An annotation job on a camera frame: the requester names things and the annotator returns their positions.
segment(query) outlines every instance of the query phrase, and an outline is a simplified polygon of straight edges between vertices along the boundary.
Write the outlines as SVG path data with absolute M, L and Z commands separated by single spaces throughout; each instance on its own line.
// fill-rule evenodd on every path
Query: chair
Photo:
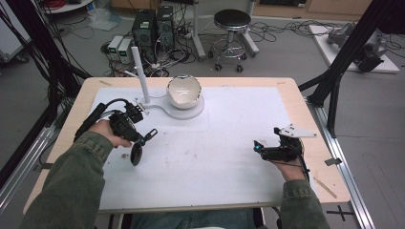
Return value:
M 238 65 L 236 71 L 241 73 L 244 68 L 241 65 L 241 60 L 247 59 L 245 46 L 233 39 L 234 33 L 243 31 L 250 25 L 250 16 L 240 10 L 221 10 L 215 14 L 214 23 L 218 28 L 228 31 L 226 39 L 221 39 L 215 42 L 208 52 L 208 57 L 213 58 L 214 52 L 218 55 L 215 70 L 220 71 L 223 66 L 220 64 L 220 59 L 237 58 Z

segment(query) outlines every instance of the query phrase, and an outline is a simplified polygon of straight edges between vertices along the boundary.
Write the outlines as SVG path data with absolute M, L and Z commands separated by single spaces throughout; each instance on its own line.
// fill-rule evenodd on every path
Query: person's left hand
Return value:
M 107 139 L 109 139 L 111 143 L 113 143 L 114 147 L 123 146 L 125 148 L 129 148 L 132 146 L 132 143 L 130 141 L 125 140 L 120 136 L 114 135 L 113 130 L 110 127 L 110 121 L 108 120 L 99 120 L 98 123 L 96 123 L 89 129 L 89 131 L 96 132 L 107 137 Z

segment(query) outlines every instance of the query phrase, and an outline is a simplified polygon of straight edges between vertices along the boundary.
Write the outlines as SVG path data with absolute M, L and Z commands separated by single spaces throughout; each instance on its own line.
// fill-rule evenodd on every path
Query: white pole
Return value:
M 142 87 L 143 96 L 145 97 L 145 103 L 150 103 L 151 98 L 149 97 L 148 86 L 146 85 L 146 77 L 143 72 L 142 62 L 140 61 L 139 49 L 136 46 L 131 47 L 132 55 L 134 56 L 135 67 L 137 70 L 138 78 L 140 81 L 140 86 Z

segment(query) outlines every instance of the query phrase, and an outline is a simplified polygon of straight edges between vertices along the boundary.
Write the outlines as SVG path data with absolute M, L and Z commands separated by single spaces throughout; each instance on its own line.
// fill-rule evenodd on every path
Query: wooden table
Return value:
M 315 190 L 322 203 L 348 202 L 350 194 L 336 166 L 327 166 L 330 151 L 318 131 L 307 104 L 291 78 L 247 78 L 247 77 L 199 77 L 202 87 L 275 87 L 284 102 L 289 120 L 294 125 L 314 131 L 319 137 L 302 138 L 305 146 L 305 160 L 310 164 L 310 173 L 316 183 Z M 148 87 L 165 88 L 170 78 L 147 78 Z M 47 163 L 54 163 L 72 145 L 75 131 L 87 117 L 96 93 L 100 88 L 140 87 L 135 78 L 89 78 L 75 101 L 72 110 L 54 144 Z M 43 170 L 24 208 L 24 212 L 40 193 L 49 170 Z

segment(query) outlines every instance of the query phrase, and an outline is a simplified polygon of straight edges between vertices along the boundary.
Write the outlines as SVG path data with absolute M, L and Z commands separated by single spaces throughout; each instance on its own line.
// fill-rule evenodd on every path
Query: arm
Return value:
M 93 228 L 104 188 L 102 166 L 113 147 L 131 143 L 99 121 L 52 166 L 20 228 Z
M 286 180 L 280 213 L 283 229 L 330 228 L 321 203 L 306 181 L 299 161 L 291 161 L 290 165 L 274 164 Z

